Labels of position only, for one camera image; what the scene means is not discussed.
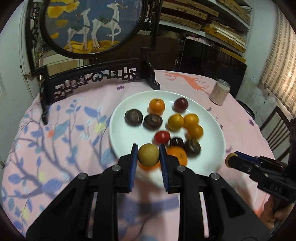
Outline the person's right hand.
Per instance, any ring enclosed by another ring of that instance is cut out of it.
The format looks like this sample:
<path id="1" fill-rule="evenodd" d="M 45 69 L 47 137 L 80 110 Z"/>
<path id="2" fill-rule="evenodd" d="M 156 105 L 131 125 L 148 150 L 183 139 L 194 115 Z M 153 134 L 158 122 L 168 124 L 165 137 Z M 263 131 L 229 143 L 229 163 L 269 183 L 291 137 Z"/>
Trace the person's right hand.
<path id="1" fill-rule="evenodd" d="M 269 229 L 274 228 L 274 224 L 276 221 L 284 221 L 287 219 L 292 209 L 294 208 L 294 203 L 290 204 L 284 209 L 281 209 L 277 212 L 273 212 L 274 208 L 274 199 L 272 196 L 269 197 L 267 202 L 264 204 L 263 212 L 260 215 L 260 220 L 264 223 L 264 225 Z"/>

